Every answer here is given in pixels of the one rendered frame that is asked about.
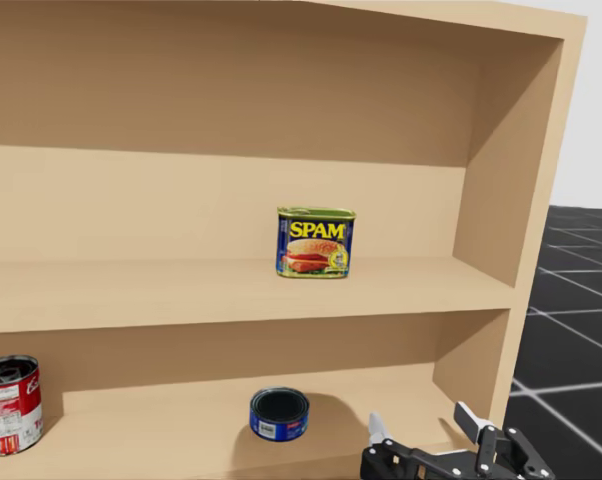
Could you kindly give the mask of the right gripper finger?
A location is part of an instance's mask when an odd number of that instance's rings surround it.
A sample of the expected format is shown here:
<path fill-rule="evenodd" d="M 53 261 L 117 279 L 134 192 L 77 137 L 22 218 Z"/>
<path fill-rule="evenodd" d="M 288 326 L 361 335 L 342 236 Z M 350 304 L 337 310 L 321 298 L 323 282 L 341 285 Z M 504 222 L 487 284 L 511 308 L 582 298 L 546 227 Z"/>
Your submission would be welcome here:
<path fill-rule="evenodd" d="M 501 430 L 457 402 L 453 418 L 477 447 L 471 461 L 477 476 L 551 476 L 552 470 L 520 429 Z"/>
<path fill-rule="evenodd" d="M 394 439 L 378 412 L 372 412 L 368 419 L 368 448 L 374 450 L 378 445 L 392 445 Z"/>

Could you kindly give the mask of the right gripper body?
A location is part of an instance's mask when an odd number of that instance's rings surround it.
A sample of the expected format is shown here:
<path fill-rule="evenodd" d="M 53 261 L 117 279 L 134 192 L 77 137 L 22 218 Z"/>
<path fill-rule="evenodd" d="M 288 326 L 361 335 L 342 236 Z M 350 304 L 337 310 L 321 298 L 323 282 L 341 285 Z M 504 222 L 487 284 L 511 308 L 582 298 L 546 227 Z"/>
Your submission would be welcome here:
<path fill-rule="evenodd" d="M 555 480 L 545 466 L 504 467 L 469 450 L 430 454 L 398 443 L 377 443 L 362 452 L 361 480 Z"/>

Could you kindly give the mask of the blue flat can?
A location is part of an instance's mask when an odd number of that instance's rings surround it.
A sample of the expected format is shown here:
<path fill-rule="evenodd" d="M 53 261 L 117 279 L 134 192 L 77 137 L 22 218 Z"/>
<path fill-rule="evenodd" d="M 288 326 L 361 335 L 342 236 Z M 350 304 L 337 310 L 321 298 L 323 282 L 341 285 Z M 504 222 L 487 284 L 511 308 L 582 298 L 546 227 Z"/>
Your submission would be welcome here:
<path fill-rule="evenodd" d="M 310 401 L 299 390 L 268 387 L 250 400 L 249 425 L 258 437 L 272 442 L 288 442 L 307 430 Z"/>

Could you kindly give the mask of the green and blue rectangular can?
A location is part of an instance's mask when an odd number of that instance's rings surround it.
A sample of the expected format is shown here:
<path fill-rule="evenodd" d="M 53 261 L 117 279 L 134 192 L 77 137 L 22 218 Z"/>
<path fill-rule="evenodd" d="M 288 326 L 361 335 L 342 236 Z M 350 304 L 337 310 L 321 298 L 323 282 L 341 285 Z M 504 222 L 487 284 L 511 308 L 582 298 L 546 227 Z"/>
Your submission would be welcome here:
<path fill-rule="evenodd" d="M 342 279 L 350 272 L 356 214 L 325 207 L 278 207 L 276 272 L 286 278 Z"/>

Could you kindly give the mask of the red and white can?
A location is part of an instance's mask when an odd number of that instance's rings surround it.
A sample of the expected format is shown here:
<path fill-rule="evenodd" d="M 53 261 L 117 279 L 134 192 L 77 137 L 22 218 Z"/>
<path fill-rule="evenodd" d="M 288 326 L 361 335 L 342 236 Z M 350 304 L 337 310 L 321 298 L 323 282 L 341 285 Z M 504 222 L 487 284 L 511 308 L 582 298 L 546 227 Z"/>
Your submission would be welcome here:
<path fill-rule="evenodd" d="M 23 452 L 42 435 L 38 361 L 28 355 L 0 357 L 0 456 Z"/>

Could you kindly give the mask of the pale wooden shelf unit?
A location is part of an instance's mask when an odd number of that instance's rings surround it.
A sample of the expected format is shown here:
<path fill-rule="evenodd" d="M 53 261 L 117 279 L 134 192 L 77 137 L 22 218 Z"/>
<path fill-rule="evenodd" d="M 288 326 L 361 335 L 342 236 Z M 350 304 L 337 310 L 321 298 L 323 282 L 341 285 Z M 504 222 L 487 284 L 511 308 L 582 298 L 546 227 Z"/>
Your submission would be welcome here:
<path fill-rule="evenodd" d="M 494 1 L 0 0 L 0 356 L 44 435 L 0 480 L 358 475 L 368 416 L 505 416 L 584 17 Z M 356 214 L 342 279 L 278 207 Z M 255 435 L 289 387 L 306 432 Z"/>

